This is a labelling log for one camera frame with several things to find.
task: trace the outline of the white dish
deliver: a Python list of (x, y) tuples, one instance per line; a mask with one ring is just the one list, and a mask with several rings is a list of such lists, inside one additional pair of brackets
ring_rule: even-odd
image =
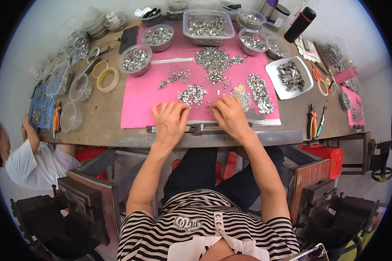
[[(279, 78), (279, 72), (277, 71), (277, 67), (281, 64), (285, 64), (289, 61), (293, 61), (296, 64), (296, 67), (298, 68), (299, 72), (301, 73), (302, 79), (305, 81), (305, 85), (303, 87), (303, 91), (286, 91), (286, 85), (282, 82), (282, 80)], [(268, 73), (270, 80), (273, 83), (273, 86), (275, 87), (277, 96), (281, 100), (287, 100), (291, 98), (295, 98), (296, 96), (299, 96), (310, 89), (314, 86), (314, 81), (312, 79), (311, 73), (309, 72), (307, 66), (304, 64), (304, 62), (299, 58), (299, 56), (295, 56), (292, 58), (285, 58), (285, 59), (280, 59), (280, 60), (275, 60), (274, 62), (269, 63), (266, 65), (266, 72)]]

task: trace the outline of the black thermos bottle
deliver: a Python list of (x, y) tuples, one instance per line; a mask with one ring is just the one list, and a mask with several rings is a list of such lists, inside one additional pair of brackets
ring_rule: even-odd
[(312, 20), (316, 17), (316, 13), (309, 7), (305, 7), (299, 13), (298, 18), (293, 22), (292, 26), (285, 33), (285, 39), (289, 43), (294, 43), (295, 40), (303, 33)]

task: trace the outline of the embroidered patch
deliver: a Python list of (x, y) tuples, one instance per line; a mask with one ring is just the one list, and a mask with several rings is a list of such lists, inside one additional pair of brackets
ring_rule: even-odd
[(201, 222), (197, 222), (199, 218), (189, 219), (188, 217), (178, 216), (174, 220), (176, 226), (186, 229), (186, 231), (193, 231), (202, 226)]

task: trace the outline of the black smartphone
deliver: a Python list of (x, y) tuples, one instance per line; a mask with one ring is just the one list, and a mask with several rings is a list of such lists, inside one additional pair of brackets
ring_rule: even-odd
[(122, 54), (126, 49), (137, 44), (138, 26), (125, 29), (120, 41), (119, 53)]

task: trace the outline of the woman's left hand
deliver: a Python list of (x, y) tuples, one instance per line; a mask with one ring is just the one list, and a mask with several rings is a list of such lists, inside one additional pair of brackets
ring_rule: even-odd
[(178, 102), (159, 102), (152, 107), (157, 123), (157, 139), (154, 145), (164, 153), (170, 153), (186, 131), (190, 107)]

